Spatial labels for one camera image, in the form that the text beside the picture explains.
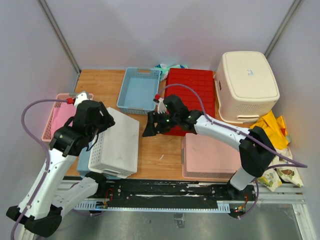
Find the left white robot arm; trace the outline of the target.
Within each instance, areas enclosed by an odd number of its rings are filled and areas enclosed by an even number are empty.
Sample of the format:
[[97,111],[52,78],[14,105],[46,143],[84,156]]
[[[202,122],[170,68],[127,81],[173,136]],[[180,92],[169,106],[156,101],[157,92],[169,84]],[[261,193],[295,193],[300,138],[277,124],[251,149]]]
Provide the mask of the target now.
[[75,106],[75,116],[55,131],[48,146],[30,134],[45,151],[46,157],[26,197],[6,212],[6,216],[15,222],[11,239],[15,238],[19,224],[35,235],[50,237],[77,204],[90,196],[101,198],[107,193],[106,177],[91,171],[64,194],[55,197],[67,170],[81,151],[90,150],[89,143],[115,125],[114,118],[101,101],[67,99],[65,102]]

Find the pink perforated basket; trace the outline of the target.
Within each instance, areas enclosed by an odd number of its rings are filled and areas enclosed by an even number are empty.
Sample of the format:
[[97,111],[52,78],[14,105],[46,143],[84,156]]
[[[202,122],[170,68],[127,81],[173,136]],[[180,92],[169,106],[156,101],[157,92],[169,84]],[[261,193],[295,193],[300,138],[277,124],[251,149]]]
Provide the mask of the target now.
[[240,166],[239,152],[214,138],[186,133],[181,141],[184,178],[228,180]]

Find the white perforated basket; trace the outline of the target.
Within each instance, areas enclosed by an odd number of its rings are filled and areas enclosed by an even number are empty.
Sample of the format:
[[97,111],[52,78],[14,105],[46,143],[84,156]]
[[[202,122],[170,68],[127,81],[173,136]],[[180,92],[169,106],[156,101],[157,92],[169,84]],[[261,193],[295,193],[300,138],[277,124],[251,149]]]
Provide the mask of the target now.
[[138,170],[140,122],[108,107],[115,125],[98,134],[90,150],[88,168],[92,172],[125,179]]

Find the red plastic tray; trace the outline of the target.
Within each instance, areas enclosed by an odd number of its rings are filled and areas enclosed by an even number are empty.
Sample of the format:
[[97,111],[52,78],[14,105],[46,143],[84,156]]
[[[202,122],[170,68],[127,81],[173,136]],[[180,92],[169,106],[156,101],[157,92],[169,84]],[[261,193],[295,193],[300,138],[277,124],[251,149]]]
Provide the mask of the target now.
[[[166,85],[182,84],[193,89],[201,98],[207,115],[215,117],[216,91],[213,71],[201,69],[171,68]],[[201,103],[194,93],[182,86],[171,86],[164,90],[164,96],[180,97],[189,110],[202,110]]]

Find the large cream perforated container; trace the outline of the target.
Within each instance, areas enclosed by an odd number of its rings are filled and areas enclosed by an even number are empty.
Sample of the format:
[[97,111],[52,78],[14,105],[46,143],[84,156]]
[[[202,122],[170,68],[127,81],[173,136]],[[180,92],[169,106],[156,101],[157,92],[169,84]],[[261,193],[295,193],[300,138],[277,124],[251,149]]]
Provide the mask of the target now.
[[259,51],[225,52],[214,75],[218,113],[227,123],[256,122],[280,98],[276,78]]

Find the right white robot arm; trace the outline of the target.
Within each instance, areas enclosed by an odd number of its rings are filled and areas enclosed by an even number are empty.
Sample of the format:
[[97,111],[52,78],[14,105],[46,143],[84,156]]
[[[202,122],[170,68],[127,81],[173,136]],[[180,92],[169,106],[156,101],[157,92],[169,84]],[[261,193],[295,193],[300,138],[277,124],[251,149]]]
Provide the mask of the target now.
[[179,126],[188,133],[211,137],[239,152],[241,166],[226,188],[227,196],[232,200],[244,195],[247,185],[263,175],[277,153],[261,127],[238,127],[223,123],[203,110],[189,110],[175,94],[165,98],[155,97],[154,101],[165,109],[163,112],[153,110],[147,114],[142,137],[165,134]]

